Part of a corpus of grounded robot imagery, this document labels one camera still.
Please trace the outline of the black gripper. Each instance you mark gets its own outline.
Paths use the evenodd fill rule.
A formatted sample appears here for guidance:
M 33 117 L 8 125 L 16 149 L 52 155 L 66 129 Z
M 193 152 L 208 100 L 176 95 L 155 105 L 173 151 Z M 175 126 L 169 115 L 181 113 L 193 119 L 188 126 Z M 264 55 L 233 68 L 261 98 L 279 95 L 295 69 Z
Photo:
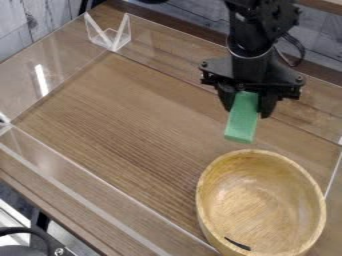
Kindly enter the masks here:
M 271 116 L 277 98 L 298 99 L 304 85 L 300 74 L 277 61 L 269 50 L 257 57 L 241 57 L 233 53 L 208 58 L 199 64 L 201 83 L 217 90 L 227 112 L 231 111 L 237 92 L 256 93 L 260 118 Z

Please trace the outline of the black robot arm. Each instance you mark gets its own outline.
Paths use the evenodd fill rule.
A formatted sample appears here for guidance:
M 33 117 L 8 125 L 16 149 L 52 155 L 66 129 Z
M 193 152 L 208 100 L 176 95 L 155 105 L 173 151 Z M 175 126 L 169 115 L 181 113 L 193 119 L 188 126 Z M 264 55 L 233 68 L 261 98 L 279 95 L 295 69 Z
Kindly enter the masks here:
M 256 112 L 271 116 L 276 103 L 299 99 L 304 78 L 275 48 L 279 39 L 294 45 L 290 35 L 299 24 L 300 9 L 295 0 L 223 0 L 229 13 L 225 37 L 228 55 L 201 61 L 201 83 L 217 91 L 223 107 L 229 110 L 237 93 L 256 95 Z

